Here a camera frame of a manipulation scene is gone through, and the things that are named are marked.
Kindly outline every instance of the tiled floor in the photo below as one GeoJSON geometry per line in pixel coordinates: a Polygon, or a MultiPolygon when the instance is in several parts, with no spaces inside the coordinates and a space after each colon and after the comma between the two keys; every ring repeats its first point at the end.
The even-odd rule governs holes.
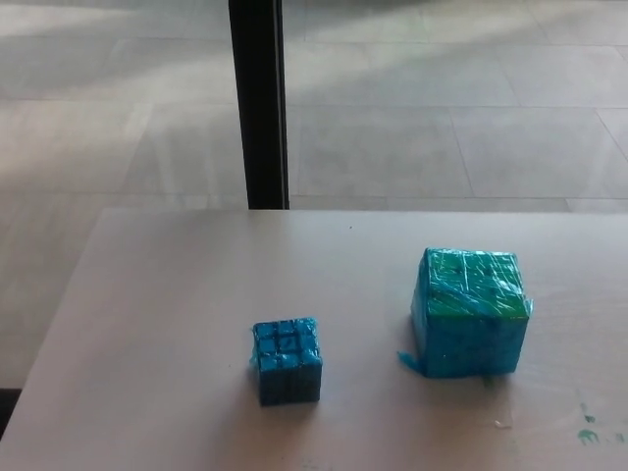
{"type": "MultiPolygon", "coordinates": [[[[284,4],[292,207],[628,212],[628,2],[284,4]]],[[[111,206],[245,206],[227,0],[0,0],[0,388],[111,206]]]]}

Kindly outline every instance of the small blue cube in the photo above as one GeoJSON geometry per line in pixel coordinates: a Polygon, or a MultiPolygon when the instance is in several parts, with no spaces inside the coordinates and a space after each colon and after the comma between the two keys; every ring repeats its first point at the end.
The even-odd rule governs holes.
{"type": "Polygon", "coordinates": [[[323,360],[315,319],[255,324],[253,338],[262,406],[320,399],[323,360]]]}
{"type": "Polygon", "coordinates": [[[531,313],[513,253],[428,248],[412,300],[419,370],[429,378],[512,373],[531,313]]]}

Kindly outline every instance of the paint stain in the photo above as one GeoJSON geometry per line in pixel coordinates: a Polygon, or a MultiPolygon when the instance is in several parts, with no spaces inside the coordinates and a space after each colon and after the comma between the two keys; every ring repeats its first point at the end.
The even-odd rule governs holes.
{"type": "Polygon", "coordinates": [[[596,418],[593,415],[589,415],[587,412],[587,404],[584,402],[580,402],[580,409],[582,410],[582,414],[585,416],[585,420],[588,424],[595,424],[596,418]]]}
{"type": "Polygon", "coordinates": [[[301,462],[301,469],[304,471],[334,471],[334,468],[330,464],[318,463],[313,459],[304,459],[301,462]]]}
{"type": "Polygon", "coordinates": [[[484,388],[487,390],[493,390],[496,386],[495,380],[493,379],[492,376],[483,376],[482,384],[484,385],[484,388]]]}
{"type": "Polygon", "coordinates": [[[598,437],[598,434],[589,429],[582,429],[580,432],[578,432],[578,439],[580,439],[580,442],[584,446],[589,444],[594,445],[600,442],[600,437],[598,437]]]}

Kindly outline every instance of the black pole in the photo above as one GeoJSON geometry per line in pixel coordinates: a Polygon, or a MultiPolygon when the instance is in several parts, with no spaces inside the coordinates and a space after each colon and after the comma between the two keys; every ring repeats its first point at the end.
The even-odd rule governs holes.
{"type": "Polygon", "coordinates": [[[229,0],[249,209],[288,209],[281,0],[229,0]]]}

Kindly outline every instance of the white table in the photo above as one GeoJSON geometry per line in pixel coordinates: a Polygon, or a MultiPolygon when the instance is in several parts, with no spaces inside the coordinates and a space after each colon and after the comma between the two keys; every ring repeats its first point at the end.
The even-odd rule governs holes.
{"type": "Polygon", "coordinates": [[[625,217],[110,211],[0,470],[623,471],[627,373],[625,217]],[[536,311],[508,381],[398,362],[428,245],[519,254],[536,311]],[[321,402],[261,409],[250,328],[301,316],[320,321],[321,402]]]}

